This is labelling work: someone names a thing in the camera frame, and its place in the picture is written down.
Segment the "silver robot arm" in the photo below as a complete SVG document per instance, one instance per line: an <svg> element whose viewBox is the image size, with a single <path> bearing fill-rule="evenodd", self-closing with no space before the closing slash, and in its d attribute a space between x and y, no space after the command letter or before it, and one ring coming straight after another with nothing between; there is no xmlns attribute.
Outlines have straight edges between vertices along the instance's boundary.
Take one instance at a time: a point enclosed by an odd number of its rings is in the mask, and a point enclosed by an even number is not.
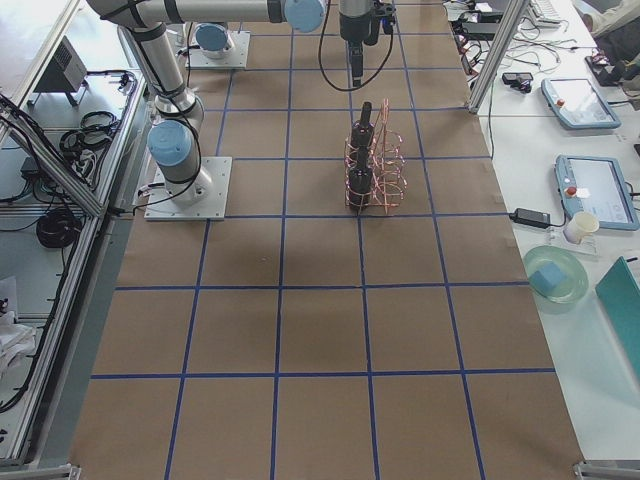
<svg viewBox="0 0 640 480"><path fill-rule="evenodd" d="M197 95L187 86L172 52L167 25L228 22L286 22L308 33L327 25L329 1L90 1L103 21L118 26L156 94L155 105L164 119L189 122L193 110L201 112ZM340 36L348 47L352 85L357 91L374 80L363 80L364 47L377 43L379 34L394 35L395 8L383 1L340 1Z"/></svg>
<svg viewBox="0 0 640 480"><path fill-rule="evenodd" d="M199 24L195 31L195 40L203 55L214 60L227 57L234 49L234 43L225 24Z"/></svg>

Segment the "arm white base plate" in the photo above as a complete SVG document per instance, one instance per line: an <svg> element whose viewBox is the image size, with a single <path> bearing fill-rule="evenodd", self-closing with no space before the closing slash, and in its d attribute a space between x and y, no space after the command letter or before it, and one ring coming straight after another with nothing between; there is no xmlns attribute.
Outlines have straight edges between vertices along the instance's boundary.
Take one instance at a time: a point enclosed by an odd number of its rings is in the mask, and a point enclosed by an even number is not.
<svg viewBox="0 0 640 480"><path fill-rule="evenodd" d="M229 31L224 49L191 49L186 66L193 70L244 70L247 66L251 33Z"/></svg>
<svg viewBox="0 0 640 480"><path fill-rule="evenodd" d="M223 220L232 163L231 157L203 157L198 177L181 194L187 184L169 183L166 189L164 175L156 167L153 180L161 186L151 190L144 218L149 221Z"/></svg>

